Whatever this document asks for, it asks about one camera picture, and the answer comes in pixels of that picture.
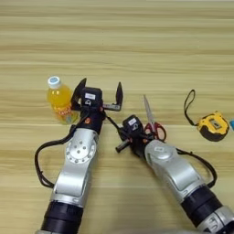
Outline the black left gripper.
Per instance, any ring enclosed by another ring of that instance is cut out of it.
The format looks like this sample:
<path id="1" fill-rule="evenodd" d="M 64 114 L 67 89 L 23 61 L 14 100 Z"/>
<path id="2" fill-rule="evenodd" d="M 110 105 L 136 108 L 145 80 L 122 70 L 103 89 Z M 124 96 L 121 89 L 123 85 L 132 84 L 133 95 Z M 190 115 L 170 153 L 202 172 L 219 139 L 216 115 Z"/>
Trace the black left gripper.
<path id="1" fill-rule="evenodd" d="M 77 103 L 79 101 L 81 91 L 86 86 L 86 81 L 86 78 L 81 80 L 78 86 L 73 91 L 71 98 L 72 103 Z M 89 105 L 80 106 L 79 104 L 73 104 L 71 106 L 71 109 L 73 111 L 80 112 L 80 121 L 77 123 L 77 127 L 93 130 L 96 133 L 101 132 L 102 122 L 105 119 L 104 110 L 119 112 L 122 109 L 123 91 L 122 84 L 120 82 L 118 83 L 118 87 L 116 90 L 115 100 L 116 102 L 112 104 L 104 103 L 102 105 L 103 108 Z"/>

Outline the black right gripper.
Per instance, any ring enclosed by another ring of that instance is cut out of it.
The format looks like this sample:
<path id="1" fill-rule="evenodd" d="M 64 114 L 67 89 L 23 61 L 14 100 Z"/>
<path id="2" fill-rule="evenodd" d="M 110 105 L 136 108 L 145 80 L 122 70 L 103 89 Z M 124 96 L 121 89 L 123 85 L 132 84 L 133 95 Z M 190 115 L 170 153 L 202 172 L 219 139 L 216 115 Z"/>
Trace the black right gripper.
<path id="1" fill-rule="evenodd" d="M 130 134 L 122 127 L 119 131 L 119 136 L 122 142 L 115 147 L 115 150 L 120 153 L 124 148 L 130 147 L 132 152 L 138 157 L 144 157 L 145 147 L 153 140 L 151 134 L 140 134 L 130 137 Z"/>

